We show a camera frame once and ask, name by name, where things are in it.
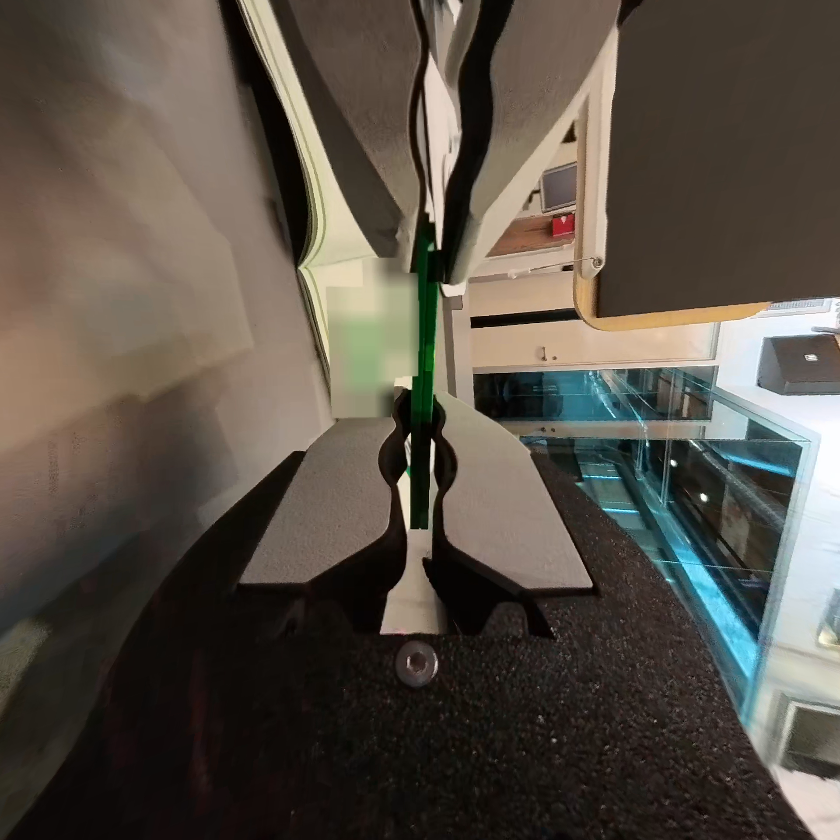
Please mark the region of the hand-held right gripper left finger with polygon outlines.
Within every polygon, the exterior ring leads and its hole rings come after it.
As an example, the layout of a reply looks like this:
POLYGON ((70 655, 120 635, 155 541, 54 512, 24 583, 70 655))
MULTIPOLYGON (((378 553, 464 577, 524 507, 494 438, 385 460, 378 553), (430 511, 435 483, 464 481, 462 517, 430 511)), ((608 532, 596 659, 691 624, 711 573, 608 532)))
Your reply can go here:
POLYGON ((406 568, 397 485, 410 402, 398 388, 391 415, 340 419, 309 447, 238 581, 240 595, 335 604, 356 633, 380 634, 406 568))

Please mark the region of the open instruction booklet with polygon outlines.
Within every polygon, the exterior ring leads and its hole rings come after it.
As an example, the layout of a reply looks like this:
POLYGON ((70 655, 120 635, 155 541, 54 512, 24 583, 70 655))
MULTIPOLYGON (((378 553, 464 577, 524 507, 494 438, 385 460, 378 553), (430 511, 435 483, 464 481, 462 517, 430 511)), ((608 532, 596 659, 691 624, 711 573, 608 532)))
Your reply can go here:
MULTIPOLYGON (((412 3, 423 41, 418 93, 412 105, 421 183, 414 252, 427 191, 417 116, 428 47, 417 4, 412 3)), ((387 416, 392 412, 395 380, 416 369, 413 252, 409 258, 383 258, 367 243, 333 175, 271 2, 237 2, 237 7, 287 120, 301 167, 308 218, 297 272, 328 379, 331 414, 336 419, 387 416)))

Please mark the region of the green brick plate assembly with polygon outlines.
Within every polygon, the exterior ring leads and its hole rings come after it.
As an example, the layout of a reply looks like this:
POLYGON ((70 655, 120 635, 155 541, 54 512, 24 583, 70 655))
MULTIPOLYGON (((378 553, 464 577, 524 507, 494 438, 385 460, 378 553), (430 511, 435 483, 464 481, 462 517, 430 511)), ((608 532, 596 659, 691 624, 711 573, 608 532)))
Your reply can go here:
POLYGON ((413 530, 426 530, 429 521, 431 443, 434 414, 434 368, 441 254, 435 226, 425 217, 416 241, 418 344, 417 373, 411 393, 410 520, 413 530))

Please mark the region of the black speaker box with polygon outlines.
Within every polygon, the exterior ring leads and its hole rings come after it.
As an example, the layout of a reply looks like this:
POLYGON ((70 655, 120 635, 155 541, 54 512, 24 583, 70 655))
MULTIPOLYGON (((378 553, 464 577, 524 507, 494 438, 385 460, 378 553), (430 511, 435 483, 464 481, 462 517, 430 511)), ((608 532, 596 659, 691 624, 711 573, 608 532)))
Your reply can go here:
POLYGON ((756 385, 783 396, 838 395, 838 336, 813 332, 764 338, 756 385))

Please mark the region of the black desk divider panel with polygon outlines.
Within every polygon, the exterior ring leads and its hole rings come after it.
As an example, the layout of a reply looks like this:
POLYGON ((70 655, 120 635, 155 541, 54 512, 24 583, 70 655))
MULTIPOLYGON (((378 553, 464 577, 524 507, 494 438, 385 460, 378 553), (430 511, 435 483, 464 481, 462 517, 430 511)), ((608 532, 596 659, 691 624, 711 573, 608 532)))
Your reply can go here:
POLYGON ((605 244, 574 305, 600 330, 838 298, 838 2, 622 2, 605 244))

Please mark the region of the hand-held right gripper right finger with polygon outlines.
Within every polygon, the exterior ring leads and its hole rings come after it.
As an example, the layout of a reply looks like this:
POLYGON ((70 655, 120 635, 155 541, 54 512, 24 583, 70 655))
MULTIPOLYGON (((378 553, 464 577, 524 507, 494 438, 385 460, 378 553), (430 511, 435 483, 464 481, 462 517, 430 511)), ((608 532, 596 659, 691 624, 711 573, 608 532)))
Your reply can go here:
POLYGON ((529 449, 451 395, 435 399, 432 549, 424 571, 457 633, 480 635, 510 605, 528 635, 552 635, 547 596, 592 578, 529 449))

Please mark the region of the small grey monitor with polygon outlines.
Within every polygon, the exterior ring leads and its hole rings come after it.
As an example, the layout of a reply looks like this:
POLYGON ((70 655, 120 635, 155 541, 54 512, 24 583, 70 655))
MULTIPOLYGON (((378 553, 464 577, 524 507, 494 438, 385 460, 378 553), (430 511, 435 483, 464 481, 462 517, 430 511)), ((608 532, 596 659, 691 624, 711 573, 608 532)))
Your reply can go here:
POLYGON ((540 180, 542 212, 552 214, 574 207, 576 183, 576 163, 568 163, 544 171, 540 180))

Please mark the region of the glass partition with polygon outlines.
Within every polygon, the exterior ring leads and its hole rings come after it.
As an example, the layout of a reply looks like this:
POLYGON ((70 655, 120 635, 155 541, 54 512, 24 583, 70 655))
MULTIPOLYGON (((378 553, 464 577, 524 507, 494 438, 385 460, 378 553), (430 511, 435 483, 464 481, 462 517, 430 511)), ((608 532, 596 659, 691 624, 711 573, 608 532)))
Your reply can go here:
POLYGON ((650 559, 750 714, 808 437, 724 396, 717 370, 474 375, 476 409, 572 478, 650 559))

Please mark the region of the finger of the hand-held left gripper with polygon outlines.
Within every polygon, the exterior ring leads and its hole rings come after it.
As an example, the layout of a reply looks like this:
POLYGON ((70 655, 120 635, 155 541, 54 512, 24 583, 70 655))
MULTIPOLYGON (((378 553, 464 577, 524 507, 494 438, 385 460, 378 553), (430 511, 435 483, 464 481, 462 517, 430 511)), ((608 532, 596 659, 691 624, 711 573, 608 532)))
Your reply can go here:
POLYGON ((377 256, 409 258, 421 199, 412 105, 423 41, 413 3, 271 6, 355 223, 377 256))
POLYGON ((460 128, 444 200, 447 285, 467 281, 524 204, 617 38, 621 5, 461 3, 444 69, 460 128))

